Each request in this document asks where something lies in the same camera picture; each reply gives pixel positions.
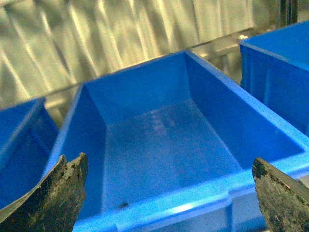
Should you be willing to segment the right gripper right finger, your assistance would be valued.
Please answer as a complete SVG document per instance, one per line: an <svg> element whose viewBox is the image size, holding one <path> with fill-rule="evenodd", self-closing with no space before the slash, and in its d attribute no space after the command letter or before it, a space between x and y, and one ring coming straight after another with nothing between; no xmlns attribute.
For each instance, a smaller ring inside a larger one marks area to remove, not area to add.
<svg viewBox="0 0 309 232"><path fill-rule="evenodd" d="M260 211L271 232L309 230L309 176L295 180L262 158L252 166Z"/></svg>

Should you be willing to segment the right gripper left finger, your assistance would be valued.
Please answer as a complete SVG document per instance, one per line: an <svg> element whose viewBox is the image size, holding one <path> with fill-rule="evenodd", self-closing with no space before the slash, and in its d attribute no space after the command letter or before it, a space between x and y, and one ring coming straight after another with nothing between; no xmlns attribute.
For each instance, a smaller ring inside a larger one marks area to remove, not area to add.
<svg viewBox="0 0 309 232"><path fill-rule="evenodd" d="M29 192L0 211L2 232L71 232L85 200L88 159L61 155Z"/></svg>

